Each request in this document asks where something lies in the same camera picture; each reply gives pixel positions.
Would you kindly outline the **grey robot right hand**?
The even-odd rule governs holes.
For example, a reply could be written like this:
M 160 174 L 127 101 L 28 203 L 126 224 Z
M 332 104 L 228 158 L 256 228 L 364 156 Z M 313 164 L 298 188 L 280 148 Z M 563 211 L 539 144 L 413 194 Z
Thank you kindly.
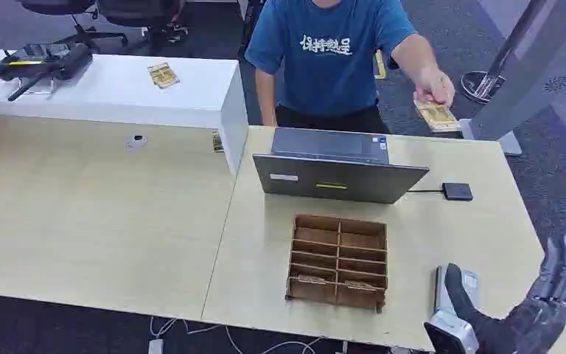
M 539 275 L 524 300 L 503 319 L 481 313 L 461 284 L 461 269 L 447 266 L 445 285 L 458 318 L 468 322 L 479 353 L 547 353 L 566 325 L 566 235 L 547 239 Z

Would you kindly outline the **person's left hand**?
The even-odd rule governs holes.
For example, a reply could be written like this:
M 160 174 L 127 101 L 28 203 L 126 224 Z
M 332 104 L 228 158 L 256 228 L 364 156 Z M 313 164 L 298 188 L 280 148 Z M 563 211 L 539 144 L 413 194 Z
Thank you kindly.
M 423 103 L 434 103 L 451 107 L 455 96 L 455 87 L 447 74 L 437 67 L 420 71 L 413 80 L 415 92 L 413 99 Z

